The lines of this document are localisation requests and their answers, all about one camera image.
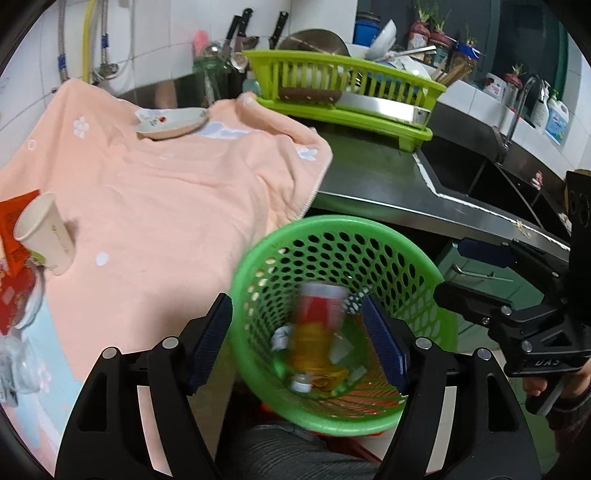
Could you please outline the white paper cup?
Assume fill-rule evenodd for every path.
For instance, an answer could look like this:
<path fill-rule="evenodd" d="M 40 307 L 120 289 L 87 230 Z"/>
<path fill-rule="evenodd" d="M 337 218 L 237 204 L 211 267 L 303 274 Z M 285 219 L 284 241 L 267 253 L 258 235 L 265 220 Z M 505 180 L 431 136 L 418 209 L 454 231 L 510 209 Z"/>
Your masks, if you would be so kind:
<path fill-rule="evenodd" d="M 31 256 L 53 275 L 63 275 L 76 253 L 52 193 L 35 197 L 20 213 L 13 236 Z"/>

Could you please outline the peach floral towel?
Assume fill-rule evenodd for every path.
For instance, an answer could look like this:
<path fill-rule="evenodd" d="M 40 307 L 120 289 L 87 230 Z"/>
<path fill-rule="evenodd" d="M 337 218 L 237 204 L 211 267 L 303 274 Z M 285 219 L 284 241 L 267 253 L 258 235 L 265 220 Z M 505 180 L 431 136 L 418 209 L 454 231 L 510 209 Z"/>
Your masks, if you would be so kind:
<path fill-rule="evenodd" d="M 246 251 L 304 216 L 332 163 L 315 130 L 252 94 L 215 103 L 204 127 L 175 139 L 140 138 L 140 117 L 71 80 L 1 159 L 2 197 L 54 194 L 76 246 L 24 333 L 41 389 L 8 413 L 48 470 L 102 350 L 148 349 L 204 315 Z"/>

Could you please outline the white ceramic plate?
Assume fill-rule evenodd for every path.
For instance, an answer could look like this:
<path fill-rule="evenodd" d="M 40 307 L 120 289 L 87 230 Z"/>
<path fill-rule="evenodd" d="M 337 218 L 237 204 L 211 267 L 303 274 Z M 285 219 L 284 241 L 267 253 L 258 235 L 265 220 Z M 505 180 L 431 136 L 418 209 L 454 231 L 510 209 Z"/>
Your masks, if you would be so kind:
<path fill-rule="evenodd" d="M 151 140 L 177 138 L 204 126 L 211 118 L 208 109 L 200 107 L 176 109 L 143 109 L 135 111 L 139 120 L 136 133 Z"/>

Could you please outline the yellow energy drink bottle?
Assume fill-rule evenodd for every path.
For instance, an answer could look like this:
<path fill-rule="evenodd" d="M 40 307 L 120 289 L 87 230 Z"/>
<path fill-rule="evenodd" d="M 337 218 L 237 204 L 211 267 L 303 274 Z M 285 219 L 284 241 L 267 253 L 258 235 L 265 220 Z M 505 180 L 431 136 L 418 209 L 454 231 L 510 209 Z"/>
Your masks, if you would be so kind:
<path fill-rule="evenodd" d="M 346 288 L 321 282 L 301 284 L 295 321 L 290 332 L 290 389 L 329 394 L 349 375 L 331 359 L 332 347 L 344 320 Z"/>

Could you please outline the green dish rack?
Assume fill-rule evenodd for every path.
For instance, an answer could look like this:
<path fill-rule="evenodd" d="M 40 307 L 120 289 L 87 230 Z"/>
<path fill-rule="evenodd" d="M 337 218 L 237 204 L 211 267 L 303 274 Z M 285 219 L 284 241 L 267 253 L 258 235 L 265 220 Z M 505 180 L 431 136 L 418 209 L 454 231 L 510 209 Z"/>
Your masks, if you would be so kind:
<path fill-rule="evenodd" d="M 349 56 L 259 50 L 245 57 L 264 107 L 389 136 L 406 152 L 432 139 L 431 114 L 447 90 L 429 78 Z"/>

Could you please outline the steel sink faucet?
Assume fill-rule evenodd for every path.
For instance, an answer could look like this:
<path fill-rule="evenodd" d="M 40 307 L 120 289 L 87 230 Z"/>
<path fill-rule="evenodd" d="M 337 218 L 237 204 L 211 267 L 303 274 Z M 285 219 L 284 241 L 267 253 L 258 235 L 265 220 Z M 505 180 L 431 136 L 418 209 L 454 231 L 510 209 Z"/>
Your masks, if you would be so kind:
<path fill-rule="evenodd" d="M 504 162 L 504 159 L 507 157 L 510 147 L 512 145 L 513 136 L 517 129 L 518 122 L 521 118 L 523 109 L 525 107 L 526 101 L 528 96 L 532 90 L 532 88 L 542 82 L 542 78 L 538 74 L 532 75 L 526 82 L 525 86 L 522 89 L 520 97 L 518 99 L 518 104 L 514 112 L 513 119 L 511 120 L 509 129 L 507 134 L 502 138 L 501 141 L 501 162 Z"/>

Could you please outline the clear plastic dome lid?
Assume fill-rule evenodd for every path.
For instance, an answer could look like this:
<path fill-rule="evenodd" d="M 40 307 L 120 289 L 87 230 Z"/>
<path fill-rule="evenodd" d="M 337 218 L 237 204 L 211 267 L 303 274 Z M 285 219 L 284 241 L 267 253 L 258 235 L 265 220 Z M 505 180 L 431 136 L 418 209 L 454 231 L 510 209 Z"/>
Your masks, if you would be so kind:
<path fill-rule="evenodd" d="M 1 404 L 18 405 L 18 395 L 42 389 L 45 368 L 28 339 L 1 337 Z"/>

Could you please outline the kitchen cleaver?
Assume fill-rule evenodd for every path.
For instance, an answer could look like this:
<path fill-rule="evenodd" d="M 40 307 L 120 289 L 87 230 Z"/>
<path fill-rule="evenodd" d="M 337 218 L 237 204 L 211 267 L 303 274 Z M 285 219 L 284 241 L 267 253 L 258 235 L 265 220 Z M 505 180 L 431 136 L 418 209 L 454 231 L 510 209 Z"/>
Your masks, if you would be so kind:
<path fill-rule="evenodd" d="M 426 127 L 431 118 L 431 111 L 422 107 L 339 90 L 280 88 L 279 97 L 287 102 L 329 104 L 341 110 L 397 121 L 418 128 Z"/>

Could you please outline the orange snack packet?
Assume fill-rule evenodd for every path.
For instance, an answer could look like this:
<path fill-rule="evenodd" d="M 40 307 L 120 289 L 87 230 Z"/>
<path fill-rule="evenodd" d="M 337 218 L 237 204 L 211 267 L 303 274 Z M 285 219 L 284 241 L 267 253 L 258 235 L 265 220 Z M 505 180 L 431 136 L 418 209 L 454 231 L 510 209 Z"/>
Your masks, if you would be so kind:
<path fill-rule="evenodd" d="M 29 256 L 25 247 L 14 238 L 14 227 L 26 206 L 39 195 L 39 190 L 33 190 L 1 202 L 1 243 L 8 268 L 8 275 L 11 277 L 15 277 L 20 273 Z"/>

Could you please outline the white detergent bottle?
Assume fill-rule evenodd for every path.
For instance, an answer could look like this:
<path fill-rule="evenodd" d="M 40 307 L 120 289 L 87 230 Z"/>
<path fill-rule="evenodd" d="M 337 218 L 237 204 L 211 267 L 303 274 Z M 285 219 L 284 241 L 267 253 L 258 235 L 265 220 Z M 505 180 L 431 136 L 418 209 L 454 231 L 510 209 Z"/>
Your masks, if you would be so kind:
<path fill-rule="evenodd" d="M 545 127 L 546 134 L 557 144 L 562 145 L 568 131 L 569 110 L 558 99 L 558 92 L 553 90 L 547 102 L 549 116 Z"/>

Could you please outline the steel wok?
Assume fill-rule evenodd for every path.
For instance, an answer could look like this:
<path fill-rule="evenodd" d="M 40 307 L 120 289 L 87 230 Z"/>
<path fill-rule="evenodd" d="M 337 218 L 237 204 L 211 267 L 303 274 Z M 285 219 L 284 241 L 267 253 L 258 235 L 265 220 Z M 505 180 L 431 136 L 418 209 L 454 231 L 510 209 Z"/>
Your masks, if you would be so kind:
<path fill-rule="evenodd" d="M 335 32 L 325 29 L 298 31 L 281 41 L 277 49 L 349 56 L 345 41 Z"/>

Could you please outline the red plastic cup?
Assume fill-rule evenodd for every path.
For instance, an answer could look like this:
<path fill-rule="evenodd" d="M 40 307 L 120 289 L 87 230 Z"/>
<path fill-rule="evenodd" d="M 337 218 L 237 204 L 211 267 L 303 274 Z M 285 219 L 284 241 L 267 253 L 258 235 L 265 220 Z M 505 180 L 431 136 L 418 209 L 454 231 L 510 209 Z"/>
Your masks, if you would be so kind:
<path fill-rule="evenodd" d="M 20 330 L 35 318 L 43 297 L 43 278 L 40 269 L 26 264 L 14 277 L 8 274 L 8 264 L 1 260 L 1 334 L 11 329 Z"/>

